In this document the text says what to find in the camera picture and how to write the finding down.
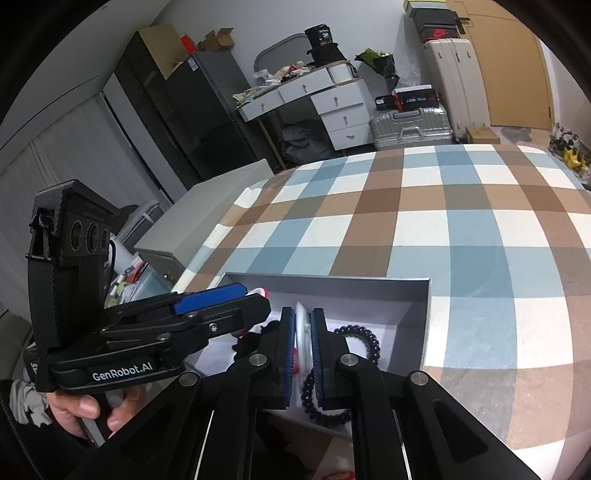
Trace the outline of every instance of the refrigerator label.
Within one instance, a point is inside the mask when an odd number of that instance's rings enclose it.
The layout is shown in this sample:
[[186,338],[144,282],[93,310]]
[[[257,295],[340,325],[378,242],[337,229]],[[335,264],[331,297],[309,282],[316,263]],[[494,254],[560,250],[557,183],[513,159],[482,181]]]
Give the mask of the refrigerator label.
[[195,71],[195,70],[197,70],[197,69],[199,68],[199,65],[197,65],[197,62],[196,62],[196,61],[195,61],[195,59],[194,59],[194,58],[192,58],[192,57],[189,57],[189,58],[187,59],[187,63],[188,63],[188,64],[189,64],[189,66],[191,67],[191,70],[192,70],[192,71]]

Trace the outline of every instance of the camera lens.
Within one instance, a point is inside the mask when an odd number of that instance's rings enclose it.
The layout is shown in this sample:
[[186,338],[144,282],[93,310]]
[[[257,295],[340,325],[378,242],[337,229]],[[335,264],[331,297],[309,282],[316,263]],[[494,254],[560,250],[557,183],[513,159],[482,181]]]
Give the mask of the camera lens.
[[86,246],[88,251],[93,254],[99,244],[99,228],[95,223],[91,223],[86,234]]
[[82,224],[77,220],[74,222],[72,226],[72,231],[70,233],[70,244],[74,250],[78,250],[80,248],[80,240],[82,238]]
[[100,246],[103,250],[107,250],[107,245],[109,245],[109,232],[105,228],[103,230],[103,236],[100,237]]

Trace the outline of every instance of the refrigerator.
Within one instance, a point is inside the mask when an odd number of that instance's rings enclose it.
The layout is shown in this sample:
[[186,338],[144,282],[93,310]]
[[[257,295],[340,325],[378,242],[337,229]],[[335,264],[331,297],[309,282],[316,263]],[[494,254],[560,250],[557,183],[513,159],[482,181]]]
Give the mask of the refrigerator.
[[236,111],[232,95],[249,87],[229,50],[197,52],[165,81],[202,180],[263,158],[271,168],[278,165],[258,123],[245,123]]

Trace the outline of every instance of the plaid bedspread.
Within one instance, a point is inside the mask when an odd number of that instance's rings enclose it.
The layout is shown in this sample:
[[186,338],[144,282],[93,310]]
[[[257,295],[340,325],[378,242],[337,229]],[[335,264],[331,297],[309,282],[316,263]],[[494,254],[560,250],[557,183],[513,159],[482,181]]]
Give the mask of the plaid bedspread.
[[225,271],[431,278],[424,369],[544,479],[591,445],[591,196],[548,154],[447,145],[246,189],[177,285]]

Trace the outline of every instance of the curtain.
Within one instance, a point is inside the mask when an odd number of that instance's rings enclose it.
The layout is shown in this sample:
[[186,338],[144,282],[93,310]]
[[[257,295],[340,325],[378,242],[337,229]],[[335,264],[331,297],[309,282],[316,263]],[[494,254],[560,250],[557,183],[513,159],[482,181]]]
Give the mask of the curtain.
[[71,179],[117,207],[157,200],[168,208],[100,95],[50,125],[0,174],[0,303],[28,320],[33,200],[39,190]]

